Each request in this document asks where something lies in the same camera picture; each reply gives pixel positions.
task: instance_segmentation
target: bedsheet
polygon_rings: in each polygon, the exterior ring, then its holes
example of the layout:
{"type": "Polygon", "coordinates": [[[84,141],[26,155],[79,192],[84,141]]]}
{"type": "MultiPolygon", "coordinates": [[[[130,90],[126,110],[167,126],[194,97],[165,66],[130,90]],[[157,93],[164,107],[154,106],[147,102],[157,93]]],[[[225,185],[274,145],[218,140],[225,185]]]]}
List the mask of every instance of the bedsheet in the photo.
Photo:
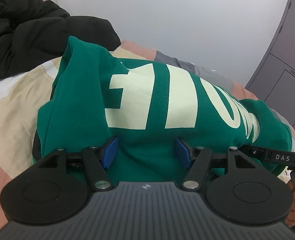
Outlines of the bedsheet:
{"type": "MultiPolygon", "coordinates": [[[[123,41],[111,54],[119,58],[147,59],[174,65],[224,88],[239,100],[244,98],[257,100],[255,95],[240,84],[221,76],[214,70],[177,60],[131,41],[123,41]]],[[[57,75],[60,60],[60,57],[50,60],[30,72],[0,81],[0,192],[11,179],[33,164],[32,145],[37,112],[40,106],[50,99],[52,83],[57,75]]],[[[288,124],[286,119],[273,112],[283,123],[288,124]]],[[[295,132],[293,128],[291,130],[292,150],[295,151],[295,132]]],[[[284,171],[279,178],[287,182],[289,176],[284,171]]],[[[0,228],[6,223],[0,206],[0,228]]]]}

